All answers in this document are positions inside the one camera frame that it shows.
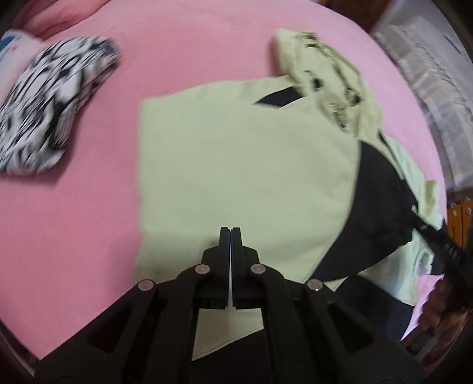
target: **folded shirt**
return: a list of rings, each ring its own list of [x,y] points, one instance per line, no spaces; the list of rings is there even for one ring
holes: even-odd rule
[[[0,106],[0,171],[52,168],[78,110],[113,72],[118,49],[101,37],[75,37],[39,52]]]

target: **pink pillow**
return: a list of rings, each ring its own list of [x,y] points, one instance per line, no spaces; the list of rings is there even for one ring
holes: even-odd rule
[[[30,0],[13,20],[12,28],[46,40],[92,16],[108,1]]]

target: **black trim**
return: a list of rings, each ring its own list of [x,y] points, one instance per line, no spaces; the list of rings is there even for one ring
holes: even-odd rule
[[[255,332],[191,364],[189,384],[270,384],[264,331]]]
[[[322,80],[321,79],[312,79],[312,86],[314,87],[314,91],[318,91],[322,88]]]
[[[412,206],[405,180],[377,149],[359,142],[355,195],[345,226],[312,275],[331,281],[355,276],[412,240]]]
[[[406,332],[414,310],[360,276],[347,278],[337,289],[337,295],[396,342]]]
[[[394,161],[396,162],[397,167],[399,168],[399,172],[403,175],[404,180],[406,179],[406,175],[404,174],[403,168],[401,167],[401,164],[399,164],[399,160],[397,159],[396,155],[394,154],[393,150],[387,143],[384,135],[381,132],[378,132],[378,138],[381,140],[381,142],[385,145],[385,147],[388,149],[389,153],[393,157]]]
[[[271,93],[270,95],[263,97],[261,100],[258,100],[255,104],[267,104],[281,108],[303,97],[304,96],[301,95],[297,89],[294,87],[289,87],[281,91]]]
[[[443,222],[443,225],[442,225],[442,231],[447,233],[447,223]],[[442,261],[442,259],[435,255],[434,253],[434,260],[432,260],[432,270],[430,272],[431,275],[442,275],[443,273],[445,273],[445,263]]]

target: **wooden cabinet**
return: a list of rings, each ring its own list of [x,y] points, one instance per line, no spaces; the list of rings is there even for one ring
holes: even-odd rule
[[[320,4],[333,9],[370,32],[393,0],[322,0]]]
[[[472,228],[473,200],[452,204],[448,209],[448,235],[461,247],[466,247]]]

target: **pink bedsheet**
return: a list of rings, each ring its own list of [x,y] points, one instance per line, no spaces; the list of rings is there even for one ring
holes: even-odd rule
[[[37,177],[0,177],[0,317],[36,356],[134,283],[140,100],[274,74],[270,40],[277,28],[316,31],[351,60],[384,111],[383,130],[443,189],[414,96],[353,22],[309,0],[112,0],[49,40],[103,35],[122,51],[120,67],[78,117],[66,159]]]

